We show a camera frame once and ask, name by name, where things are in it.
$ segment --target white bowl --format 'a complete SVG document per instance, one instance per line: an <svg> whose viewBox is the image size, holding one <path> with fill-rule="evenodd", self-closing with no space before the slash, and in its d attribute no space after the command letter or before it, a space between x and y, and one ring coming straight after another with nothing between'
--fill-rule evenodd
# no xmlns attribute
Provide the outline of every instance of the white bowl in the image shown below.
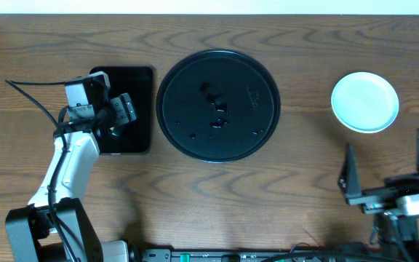
<svg viewBox="0 0 419 262"><path fill-rule="evenodd" d="M399 113L399 98L391 84L367 72L342 78L332 91L331 105L342 124L362 133L384 130Z"/></svg>

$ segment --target wood grain surface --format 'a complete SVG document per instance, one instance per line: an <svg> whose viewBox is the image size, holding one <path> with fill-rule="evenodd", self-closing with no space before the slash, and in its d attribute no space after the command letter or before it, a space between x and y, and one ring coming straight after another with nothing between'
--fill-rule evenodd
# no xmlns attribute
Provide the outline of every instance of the wood grain surface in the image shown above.
<svg viewBox="0 0 419 262"><path fill-rule="evenodd" d="M247 53L271 72L282 100L274 135L246 159L210 164L175 149L153 113L148 154L101 156L93 168L84 206L100 239L226 249L366 242L372 217L345 204L336 180L347 141L364 188L415 171L419 17L0 15L0 261L12 260L4 219L40 186L54 130L5 79L53 82L95 66L151 66L156 96L174 64L214 48ZM359 134L335 119L332 88L354 71L395 87L400 112L386 130ZM53 114L66 104L63 87L24 89Z"/></svg>

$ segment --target black mount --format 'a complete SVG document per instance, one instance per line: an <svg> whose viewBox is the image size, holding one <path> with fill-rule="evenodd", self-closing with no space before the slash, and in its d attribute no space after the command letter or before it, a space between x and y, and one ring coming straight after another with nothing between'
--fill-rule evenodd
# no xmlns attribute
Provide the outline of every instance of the black mount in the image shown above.
<svg viewBox="0 0 419 262"><path fill-rule="evenodd" d="M79 199L61 199L55 205L64 235L81 261L103 261L103 251L92 224ZM49 236L54 225L48 206L29 205L9 211L6 231L15 261L65 261L63 243L42 246L40 239Z"/></svg>

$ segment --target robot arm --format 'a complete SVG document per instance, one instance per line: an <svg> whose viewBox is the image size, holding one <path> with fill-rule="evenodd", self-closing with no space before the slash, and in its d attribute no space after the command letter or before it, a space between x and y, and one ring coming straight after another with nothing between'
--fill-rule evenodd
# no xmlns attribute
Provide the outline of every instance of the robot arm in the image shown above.
<svg viewBox="0 0 419 262"><path fill-rule="evenodd" d="M9 211L6 229L16 261L67 261L63 243L41 246L38 242L57 233L57 220L72 253L80 261L128 261L124 241L100 242L82 207L93 165L101 152L101 143L118 135L124 124L136 120L135 109L127 93L109 99L108 75L97 72L65 83L69 106L61 111L61 133L55 132L55 152L39 190L28 206ZM65 112L68 122L63 122ZM67 148L63 148L63 136ZM49 212L48 188L61 155L63 162L57 173Z"/></svg>
<svg viewBox="0 0 419 262"><path fill-rule="evenodd" d="M100 148L91 132L78 131L64 136L68 143L68 152L57 177L54 203L58 203L65 197L78 198L83 201L90 173L100 155ZM63 142L61 138L56 138L55 154L49 165L47 175L44 177L39 190L28 202L29 205L34 204L35 207L48 205L47 187L59 162L62 150Z"/></svg>
<svg viewBox="0 0 419 262"><path fill-rule="evenodd" d="M373 236L378 235L385 257L419 261L419 130L417 172L385 179L385 186L362 190L354 150L348 146L338 185L347 204L375 216Z"/></svg>

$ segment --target black plate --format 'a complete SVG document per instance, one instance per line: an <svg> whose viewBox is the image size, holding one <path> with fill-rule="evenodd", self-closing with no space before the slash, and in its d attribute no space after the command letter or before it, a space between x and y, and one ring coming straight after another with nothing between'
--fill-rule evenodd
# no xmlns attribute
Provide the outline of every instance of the black plate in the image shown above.
<svg viewBox="0 0 419 262"><path fill-rule="evenodd" d="M255 59L228 50L196 53L164 77L158 123L184 154L229 162L257 151L272 135L281 102L276 83Z"/></svg>

